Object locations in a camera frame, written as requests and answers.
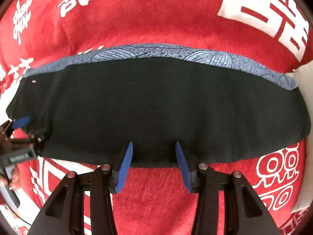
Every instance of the black fabric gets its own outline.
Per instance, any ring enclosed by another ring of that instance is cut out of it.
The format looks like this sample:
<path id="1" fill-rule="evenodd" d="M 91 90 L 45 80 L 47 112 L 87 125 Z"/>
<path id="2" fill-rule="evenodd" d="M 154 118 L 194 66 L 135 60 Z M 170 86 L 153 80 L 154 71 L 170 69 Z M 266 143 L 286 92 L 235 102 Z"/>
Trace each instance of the black fabric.
<path id="1" fill-rule="evenodd" d="M 175 142 L 201 162 L 233 162 L 277 151 L 310 132 L 298 88 L 173 58 L 71 65 L 21 80 L 7 108 L 47 130 L 44 157 L 105 164 L 125 141 L 132 165 L 176 166 Z"/>

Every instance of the metal screw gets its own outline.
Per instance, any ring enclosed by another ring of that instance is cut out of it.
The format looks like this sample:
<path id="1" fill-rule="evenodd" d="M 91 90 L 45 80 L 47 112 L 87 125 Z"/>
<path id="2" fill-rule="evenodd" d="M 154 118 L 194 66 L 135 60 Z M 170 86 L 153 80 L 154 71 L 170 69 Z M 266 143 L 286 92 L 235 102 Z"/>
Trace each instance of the metal screw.
<path id="1" fill-rule="evenodd" d="M 207 169 L 208 166 L 206 164 L 199 164 L 200 169 Z"/>
<path id="2" fill-rule="evenodd" d="M 235 178 L 240 179 L 240 178 L 242 177 L 242 174 L 241 174 L 240 171 L 234 171 L 234 172 L 233 172 L 233 176 L 234 176 Z"/>
<path id="3" fill-rule="evenodd" d="M 104 164 L 101 166 L 102 170 L 109 170 L 111 168 L 111 166 L 109 164 Z"/>
<path id="4" fill-rule="evenodd" d="M 67 177 L 68 178 L 73 178 L 73 177 L 75 177 L 76 176 L 76 174 L 75 174 L 75 172 L 73 172 L 73 171 L 70 171 L 68 174 L 67 174 Z"/>

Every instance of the red blanket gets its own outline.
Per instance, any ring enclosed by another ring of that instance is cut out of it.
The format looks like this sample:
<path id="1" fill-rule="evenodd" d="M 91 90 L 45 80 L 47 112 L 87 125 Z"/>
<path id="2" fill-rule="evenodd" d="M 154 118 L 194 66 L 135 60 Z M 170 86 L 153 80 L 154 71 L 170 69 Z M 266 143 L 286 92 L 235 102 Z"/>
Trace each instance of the red blanket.
<path id="1" fill-rule="evenodd" d="M 29 68 L 132 43 L 223 50 L 279 72 L 290 72 L 313 59 L 312 30 L 293 0 L 15 0 L 0 26 L 3 96 Z M 240 170 L 281 226 L 289 218 L 294 220 L 290 210 L 303 177 L 305 144 L 273 152 L 212 167 L 227 173 Z M 88 171 L 79 164 L 42 158 L 20 169 L 22 188 L 39 207 L 66 172 Z M 197 196 L 187 193 L 174 168 L 131 169 L 126 187 L 113 196 L 119 234 L 189 234 L 196 203 Z M 90 234 L 89 217 L 86 204 L 86 234 Z"/>

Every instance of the human hand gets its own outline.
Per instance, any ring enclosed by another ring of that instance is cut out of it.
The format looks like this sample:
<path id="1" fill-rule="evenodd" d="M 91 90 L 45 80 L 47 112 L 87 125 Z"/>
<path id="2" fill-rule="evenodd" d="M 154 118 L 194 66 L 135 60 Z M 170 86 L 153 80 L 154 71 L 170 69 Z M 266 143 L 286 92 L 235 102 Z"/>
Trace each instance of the human hand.
<path id="1" fill-rule="evenodd" d="M 0 186 L 5 186 L 7 184 L 8 181 L 2 175 L 0 175 Z M 9 183 L 9 188 L 11 190 L 18 190 L 21 188 L 19 169 L 16 165 L 12 172 L 12 181 Z"/>

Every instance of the beige fabric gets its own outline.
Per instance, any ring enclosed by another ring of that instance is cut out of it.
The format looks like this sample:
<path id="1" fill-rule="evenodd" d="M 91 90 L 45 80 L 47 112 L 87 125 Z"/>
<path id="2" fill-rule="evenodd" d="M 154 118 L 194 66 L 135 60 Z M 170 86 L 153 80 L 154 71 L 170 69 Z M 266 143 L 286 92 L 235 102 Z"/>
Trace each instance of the beige fabric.
<path id="1" fill-rule="evenodd" d="M 313 125 L 313 61 L 299 67 L 294 73 L 287 73 L 297 82 L 309 111 Z M 300 211 L 310 206 L 313 200 L 313 126 L 306 139 L 306 165 L 298 199 L 292 209 Z"/>

